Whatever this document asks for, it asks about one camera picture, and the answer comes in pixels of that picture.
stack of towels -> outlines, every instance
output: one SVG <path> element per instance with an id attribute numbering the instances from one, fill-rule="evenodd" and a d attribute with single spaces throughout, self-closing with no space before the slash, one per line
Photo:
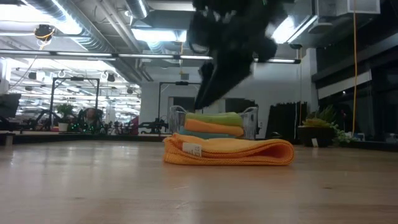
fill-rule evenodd
<path id="1" fill-rule="evenodd" d="M 243 119 L 237 113 L 203 115 L 187 113 L 179 134 L 201 139 L 243 137 Z"/>

robot arm in background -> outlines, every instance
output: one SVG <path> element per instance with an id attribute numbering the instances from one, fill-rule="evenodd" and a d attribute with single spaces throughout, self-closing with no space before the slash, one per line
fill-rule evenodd
<path id="1" fill-rule="evenodd" d="M 202 84 L 195 109 L 210 106 L 250 74 L 253 54 L 264 63 L 277 45 L 265 30 L 275 16 L 285 16 L 279 0 L 194 0 L 196 11 L 187 39 L 191 49 L 208 49 L 212 61 L 200 68 Z"/>

yellow towel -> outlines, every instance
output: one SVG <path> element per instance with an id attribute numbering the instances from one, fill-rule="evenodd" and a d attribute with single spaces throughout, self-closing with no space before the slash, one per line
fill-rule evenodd
<path id="1" fill-rule="evenodd" d="M 201 157 L 182 151 L 183 144 L 201 146 Z M 164 140 L 165 162 L 181 165 L 253 165 L 286 166 L 294 158 L 291 143 L 271 139 L 252 141 L 243 139 L 209 139 L 173 134 Z"/>
<path id="2" fill-rule="evenodd" d="M 197 121 L 195 119 L 186 119 L 184 128 L 187 131 L 213 134 L 229 134 L 236 137 L 240 137 L 244 134 L 243 128 L 241 127 L 210 124 L 202 121 Z"/>

microfiber cloth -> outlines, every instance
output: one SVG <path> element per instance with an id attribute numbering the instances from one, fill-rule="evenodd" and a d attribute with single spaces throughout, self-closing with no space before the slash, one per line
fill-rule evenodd
<path id="1" fill-rule="evenodd" d="M 221 124 L 221 125 L 238 126 L 238 127 L 243 126 L 242 117 L 234 112 L 220 113 L 214 115 L 187 113 L 187 115 L 185 115 L 185 118 L 195 119 L 198 121 L 211 123 L 211 124 Z"/>
<path id="2" fill-rule="evenodd" d="M 215 133 L 215 134 L 229 134 L 232 136 L 240 137 L 244 134 L 243 128 L 235 126 L 227 126 L 221 124 L 211 124 L 195 119 L 186 119 L 185 130 L 196 131 L 201 133 Z"/>
<path id="3" fill-rule="evenodd" d="M 179 133 L 182 135 L 195 136 L 201 139 L 235 138 L 235 136 L 229 134 L 199 133 L 196 131 L 187 131 L 183 127 L 180 128 Z"/>
<path id="4" fill-rule="evenodd" d="M 243 139 L 209 139 L 173 134 L 165 138 L 163 160 L 181 165 L 253 165 L 287 166 L 293 162 L 291 143 L 281 139 L 252 141 Z M 188 153 L 183 146 L 200 146 L 200 156 Z"/>

wooden floor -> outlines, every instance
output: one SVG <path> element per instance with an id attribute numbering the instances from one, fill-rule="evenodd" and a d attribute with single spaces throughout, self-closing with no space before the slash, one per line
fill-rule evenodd
<path id="1" fill-rule="evenodd" d="M 398 223 L 398 154 L 297 148 L 289 167 L 162 162 L 162 143 L 0 148 L 0 223 Z"/>

